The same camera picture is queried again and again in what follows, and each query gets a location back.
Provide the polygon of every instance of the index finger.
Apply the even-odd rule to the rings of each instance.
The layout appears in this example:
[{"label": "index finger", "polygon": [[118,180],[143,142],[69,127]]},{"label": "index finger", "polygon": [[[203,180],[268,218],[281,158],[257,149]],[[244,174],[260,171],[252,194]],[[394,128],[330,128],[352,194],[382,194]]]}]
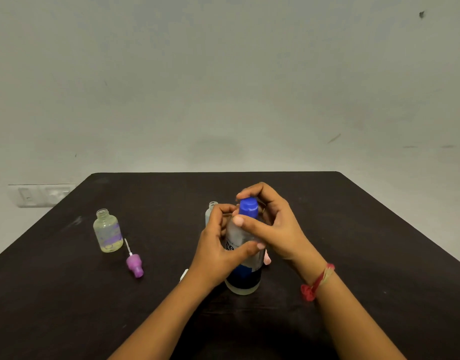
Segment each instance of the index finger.
[{"label": "index finger", "polygon": [[219,236],[222,227],[223,214],[232,213],[236,209],[237,206],[229,203],[219,203],[213,206],[205,230]]},{"label": "index finger", "polygon": [[254,184],[237,194],[237,199],[239,200],[248,197],[258,197],[266,205],[270,203],[278,204],[284,200],[272,187],[264,182]]}]

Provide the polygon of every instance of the dark brown table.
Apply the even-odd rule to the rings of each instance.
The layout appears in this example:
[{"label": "dark brown table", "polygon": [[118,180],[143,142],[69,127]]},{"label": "dark brown table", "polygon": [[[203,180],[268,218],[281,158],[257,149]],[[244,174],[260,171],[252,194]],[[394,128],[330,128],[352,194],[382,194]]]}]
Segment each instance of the dark brown table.
[{"label": "dark brown table", "polygon": [[[188,268],[210,201],[272,185],[307,237],[409,359],[460,359],[460,262],[337,172],[98,173],[0,255],[0,359],[106,359]],[[107,208],[126,249],[102,253],[92,224]],[[174,358],[334,359],[301,280],[274,253],[260,288],[217,287]]]}]

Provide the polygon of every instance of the forearm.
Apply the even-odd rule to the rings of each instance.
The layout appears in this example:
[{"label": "forearm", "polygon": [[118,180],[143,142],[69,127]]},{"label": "forearm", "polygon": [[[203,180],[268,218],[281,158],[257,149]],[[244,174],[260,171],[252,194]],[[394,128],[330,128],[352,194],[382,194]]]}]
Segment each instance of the forearm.
[{"label": "forearm", "polygon": [[[311,246],[302,251],[295,266],[305,282],[312,285],[324,271],[326,261]],[[342,360],[404,359],[336,273],[318,288],[316,300]]]},{"label": "forearm", "polygon": [[189,271],[110,359],[169,358],[186,323],[210,290]]}]

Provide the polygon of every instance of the hand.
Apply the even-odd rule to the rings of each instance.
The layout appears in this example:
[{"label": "hand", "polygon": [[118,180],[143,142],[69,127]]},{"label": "hand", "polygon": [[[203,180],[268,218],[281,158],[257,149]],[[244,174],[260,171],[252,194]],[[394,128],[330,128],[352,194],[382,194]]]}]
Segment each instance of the hand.
[{"label": "hand", "polygon": [[237,199],[250,196],[258,197],[263,202],[265,223],[239,215],[237,210],[233,212],[233,223],[270,244],[277,254],[290,260],[297,269],[302,262],[311,260],[315,263],[316,272],[323,271],[325,260],[305,237],[288,202],[263,182],[245,188],[237,194]]},{"label": "hand", "polygon": [[235,250],[225,250],[220,239],[225,230],[230,214],[237,209],[232,204],[217,204],[213,206],[212,213],[205,230],[200,235],[197,251],[188,270],[187,276],[199,280],[202,285],[211,290],[221,282],[248,257],[257,254],[264,248],[263,243],[249,241]]}]

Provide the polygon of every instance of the red and yellow bracelet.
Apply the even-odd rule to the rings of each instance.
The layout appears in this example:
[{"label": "red and yellow bracelet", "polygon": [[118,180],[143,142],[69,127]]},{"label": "red and yellow bracelet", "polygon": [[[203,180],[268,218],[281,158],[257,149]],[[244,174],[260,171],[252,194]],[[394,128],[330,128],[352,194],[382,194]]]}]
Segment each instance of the red and yellow bracelet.
[{"label": "red and yellow bracelet", "polygon": [[325,270],[318,276],[312,286],[306,284],[301,285],[300,290],[306,301],[312,302],[315,299],[318,287],[325,283],[334,271],[335,266],[333,264],[327,264]]}]

